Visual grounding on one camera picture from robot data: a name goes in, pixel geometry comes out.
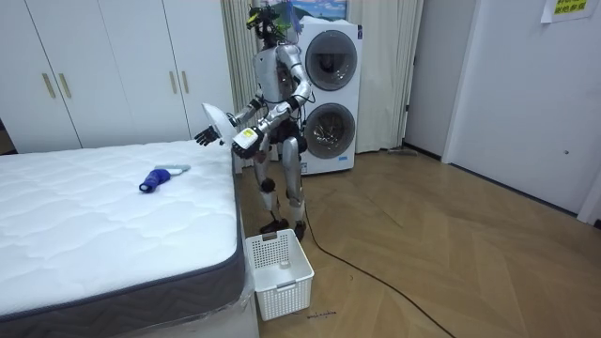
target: white laundry basket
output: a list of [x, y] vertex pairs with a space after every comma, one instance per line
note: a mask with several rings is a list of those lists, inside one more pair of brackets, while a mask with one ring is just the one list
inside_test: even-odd
[[314, 273], [294, 231], [246, 238], [246, 247], [263, 320], [309, 307]]

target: robot shoulder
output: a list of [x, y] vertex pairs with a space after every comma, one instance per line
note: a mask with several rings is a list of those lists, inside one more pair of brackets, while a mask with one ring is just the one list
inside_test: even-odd
[[290, 55], [300, 55], [301, 49], [297, 45], [285, 44], [277, 47], [277, 54], [280, 59], [286, 59]]

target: humanoid robot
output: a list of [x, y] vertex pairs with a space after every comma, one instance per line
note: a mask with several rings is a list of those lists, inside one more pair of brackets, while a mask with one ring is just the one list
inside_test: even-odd
[[[263, 227], [262, 234], [286, 229], [288, 221], [280, 215], [275, 182], [267, 177], [272, 145], [277, 145], [284, 167], [286, 192], [296, 223], [294, 232], [302, 240], [306, 228], [303, 220], [304, 195], [301, 186], [301, 153], [307, 149], [298, 120], [301, 107], [313, 94], [309, 77], [301, 63], [301, 51], [290, 43], [285, 31], [276, 26], [279, 17], [273, 8], [251, 8], [248, 29], [254, 29], [263, 40], [263, 49], [254, 56], [254, 73], [258, 81], [255, 98], [229, 121], [236, 127], [249, 121], [262, 107], [269, 112], [258, 120], [256, 126], [246, 128], [234, 137], [232, 150], [243, 159], [253, 159], [254, 174], [265, 209], [273, 221]], [[219, 138], [213, 126], [194, 137], [199, 145], [206, 146]]]

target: robot leg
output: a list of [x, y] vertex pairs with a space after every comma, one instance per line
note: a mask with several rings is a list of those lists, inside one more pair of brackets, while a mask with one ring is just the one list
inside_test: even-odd
[[259, 186], [264, 208], [270, 212], [271, 217], [273, 218], [271, 223], [261, 227], [260, 232], [262, 234], [286, 229], [288, 227], [288, 221], [283, 219], [280, 215], [280, 201], [278, 200], [278, 195], [275, 191], [275, 182], [273, 179], [267, 177], [267, 171], [270, 164], [269, 152], [269, 137], [265, 137], [259, 148], [259, 153], [255, 155], [253, 159], [254, 176]]
[[282, 148], [282, 165], [284, 166], [285, 195], [290, 202], [290, 209], [296, 227], [294, 232], [299, 240], [304, 236], [306, 224], [304, 222], [304, 194], [301, 187], [301, 157], [299, 156], [299, 141], [296, 137], [285, 139]]

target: poster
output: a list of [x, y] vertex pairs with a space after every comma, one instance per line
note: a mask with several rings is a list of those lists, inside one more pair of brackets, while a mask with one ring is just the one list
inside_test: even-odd
[[599, 0], [547, 0], [541, 23], [588, 18], [598, 4]]
[[[280, 0], [265, 0], [275, 10], [283, 14], [285, 4]], [[343, 20], [347, 17], [347, 0], [292, 0], [294, 11], [299, 20], [304, 16], [312, 16], [328, 21]]]

